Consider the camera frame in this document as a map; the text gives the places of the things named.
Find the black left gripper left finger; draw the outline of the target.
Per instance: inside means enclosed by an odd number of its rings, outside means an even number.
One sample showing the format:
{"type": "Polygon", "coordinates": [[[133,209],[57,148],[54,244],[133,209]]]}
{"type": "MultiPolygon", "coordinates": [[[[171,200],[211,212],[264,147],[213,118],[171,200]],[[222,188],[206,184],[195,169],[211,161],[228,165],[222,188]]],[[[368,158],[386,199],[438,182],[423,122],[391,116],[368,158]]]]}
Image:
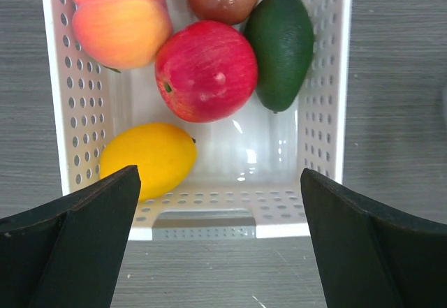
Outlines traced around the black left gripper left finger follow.
{"type": "Polygon", "coordinates": [[[109,307],[140,193],[136,166],[1,219],[2,307],[109,307]]]}

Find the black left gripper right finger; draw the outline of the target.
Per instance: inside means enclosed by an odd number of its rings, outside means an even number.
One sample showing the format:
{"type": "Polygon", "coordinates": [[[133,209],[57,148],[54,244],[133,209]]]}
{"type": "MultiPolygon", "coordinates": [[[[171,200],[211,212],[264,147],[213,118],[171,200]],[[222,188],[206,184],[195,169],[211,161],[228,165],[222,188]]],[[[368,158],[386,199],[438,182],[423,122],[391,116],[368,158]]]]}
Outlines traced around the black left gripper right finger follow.
{"type": "Polygon", "coordinates": [[[446,225],[311,169],[301,194],[328,307],[445,307],[446,225]]]}

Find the yellow lemon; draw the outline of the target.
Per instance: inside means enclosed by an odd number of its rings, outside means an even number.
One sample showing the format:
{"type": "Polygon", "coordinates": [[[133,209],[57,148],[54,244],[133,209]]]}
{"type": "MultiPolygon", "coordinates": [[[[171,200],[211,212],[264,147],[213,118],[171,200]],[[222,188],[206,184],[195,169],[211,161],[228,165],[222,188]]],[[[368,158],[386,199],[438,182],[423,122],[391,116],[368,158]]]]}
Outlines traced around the yellow lemon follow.
{"type": "Polygon", "coordinates": [[[191,172],[197,157],[193,138],[180,127],[164,122],[143,124],[119,134],[105,147],[100,177],[136,165],[142,202],[172,191],[191,172]]]}

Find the red apple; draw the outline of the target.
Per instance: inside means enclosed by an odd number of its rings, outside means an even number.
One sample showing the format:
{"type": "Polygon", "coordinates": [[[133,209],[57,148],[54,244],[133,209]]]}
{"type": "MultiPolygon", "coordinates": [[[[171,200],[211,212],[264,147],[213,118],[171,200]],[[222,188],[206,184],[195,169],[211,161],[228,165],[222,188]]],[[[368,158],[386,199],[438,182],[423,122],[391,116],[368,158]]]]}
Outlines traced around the red apple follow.
{"type": "Polygon", "coordinates": [[[168,108],[194,123],[237,112],[258,82],[249,41],[237,29],[212,20],[190,24],[170,37],[156,56],[154,70],[168,108]]]}

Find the dark green avocado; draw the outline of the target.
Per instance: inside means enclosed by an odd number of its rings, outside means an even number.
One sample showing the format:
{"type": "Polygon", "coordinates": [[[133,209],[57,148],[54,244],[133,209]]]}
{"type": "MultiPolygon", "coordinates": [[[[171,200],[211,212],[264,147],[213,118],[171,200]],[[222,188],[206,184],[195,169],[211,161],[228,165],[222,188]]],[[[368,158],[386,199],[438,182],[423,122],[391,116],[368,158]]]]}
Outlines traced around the dark green avocado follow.
{"type": "Polygon", "coordinates": [[[274,113],[287,110],[305,81],[314,55],[314,29],[302,0],[262,0],[243,34],[258,64],[256,93],[274,113]]]}

